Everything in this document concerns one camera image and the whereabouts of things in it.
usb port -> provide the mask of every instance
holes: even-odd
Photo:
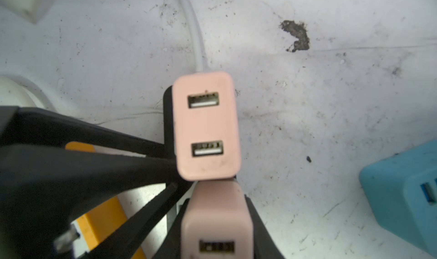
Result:
[[[191,95],[188,97],[189,108],[202,108],[218,105],[219,93],[213,92],[208,94]]]
[[[235,243],[229,242],[203,242],[199,241],[200,252],[220,252],[220,253],[234,253]]]
[[[429,204],[434,204],[436,202],[436,198],[434,196],[433,189],[432,189],[431,185],[427,182],[427,183],[422,184],[420,187],[422,187],[422,191],[423,191],[423,194],[425,195],[427,202]]]
[[[223,142],[200,142],[191,144],[193,157],[221,155],[223,154]]]

power adapter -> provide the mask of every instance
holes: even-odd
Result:
[[[172,87],[178,172],[185,180],[231,178],[241,167],[238,117],[226,72],[179,77]]]
[[[253,259],[254,225],[237,181],[199,181],[180,236],[181,259]]]
[[[362,169],[376,221],[437,258],[437,140]]]

teal charger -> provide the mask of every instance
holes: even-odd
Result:
[[[437,140],[360,172],[376,221],[437,258]]]

dirty white tabletop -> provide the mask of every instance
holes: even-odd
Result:
[[[377,225],[358,173],[437,138],[437,0],[191,2],[209,67],[235,81],[238,180],[283,255],[431,258]],[[304,23],[308,50],[283,21]],[[178,0],[56,0],[37,25],[0,8],[0,73],[59,113],[163,142],[162,95],[192,72]],[[128,215],[158,189],[125,196]]]

black object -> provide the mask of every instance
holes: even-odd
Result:
[[[38,108],[0,107],[0,242],[19,258],[73,258],[53,241],[71,221],[136,187],[167,187],[83,259],[129,259],[150,230],[190,188],[176,169],[171,87],[164,94],[165,145]],[[65,150],[84,142],[146,158]],[[255,258],[283,258],[253,204]],[[187,201],[153,257],[180,257],[180,223]]]

